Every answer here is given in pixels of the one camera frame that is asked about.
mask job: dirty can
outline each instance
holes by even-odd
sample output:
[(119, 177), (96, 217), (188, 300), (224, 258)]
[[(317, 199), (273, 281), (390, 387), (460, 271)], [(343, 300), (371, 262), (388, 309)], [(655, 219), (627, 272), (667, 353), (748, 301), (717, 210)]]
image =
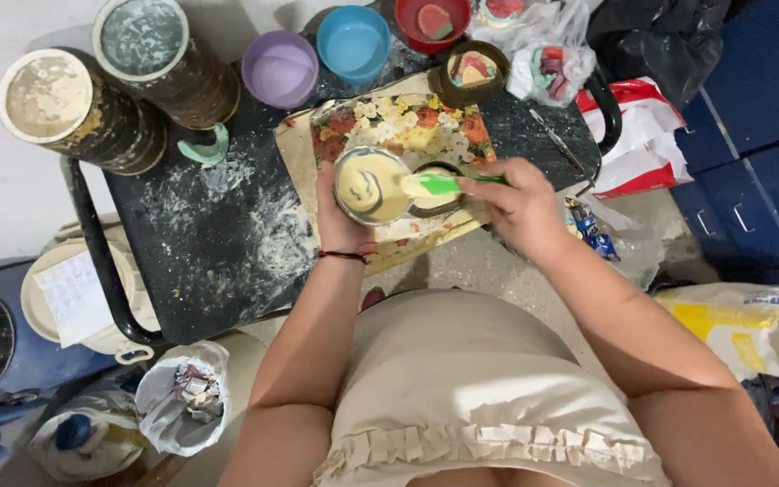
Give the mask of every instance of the dirty can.
[(164, 114), (63, 50), (33, 51), (8, 68), (0, 119), (21, 140), (124, 176), (154, 167), (167, 147)]
[(104, 71), (184, 127), (209, 130), (239, 105), (236, 72), (173, 0), (111, 0), (95, 17), (92, 49)]

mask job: green spatula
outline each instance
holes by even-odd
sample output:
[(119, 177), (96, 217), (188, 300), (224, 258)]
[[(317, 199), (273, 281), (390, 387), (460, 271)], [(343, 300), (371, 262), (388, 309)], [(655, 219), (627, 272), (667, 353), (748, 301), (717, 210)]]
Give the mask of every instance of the green spatula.
[[(483, 183), (510, 185), (503, 176), (484, 176), (481, 174), (472, 179)], [(402, 178), (399, 185), (404, 194), (414, 198), (462, 193), (455, 176), (440, 174), (410, 174)]]

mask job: black plastic bag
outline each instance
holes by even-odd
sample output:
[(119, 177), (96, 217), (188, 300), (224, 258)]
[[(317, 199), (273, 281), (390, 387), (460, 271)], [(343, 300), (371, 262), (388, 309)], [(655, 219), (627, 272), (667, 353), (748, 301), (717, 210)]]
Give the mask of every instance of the black plastic bag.
[(730, 0), (608, 0), (588, 42), (609, 82), (649, 76), (680, 110), (697, 94), (723, 51)]

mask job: ruffle trim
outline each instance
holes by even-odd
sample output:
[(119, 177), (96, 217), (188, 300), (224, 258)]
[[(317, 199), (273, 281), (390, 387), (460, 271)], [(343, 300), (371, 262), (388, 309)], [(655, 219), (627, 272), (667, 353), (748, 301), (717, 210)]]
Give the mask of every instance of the ruffle trim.
[(435, 459), (569, 462), (596, 465), (636, 480), (663, 478), (660, 457), (647, 442), (638, 446), (610, 441), (590, 430), (556, 434), (546, 426), (411, 426), (342, 438), (314, 471), (312, 487), (361, 466)]

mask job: purple bowl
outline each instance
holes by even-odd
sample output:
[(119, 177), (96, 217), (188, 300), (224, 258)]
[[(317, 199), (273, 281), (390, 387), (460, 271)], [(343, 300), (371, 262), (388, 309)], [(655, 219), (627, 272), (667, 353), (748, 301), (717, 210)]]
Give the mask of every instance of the purple bowl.
[(243, 81), (254, 98), (277, 108), (296, 108), (318, 81), (318, 55), (308, 41), (287, 30), (267, 32), (243, 55)]

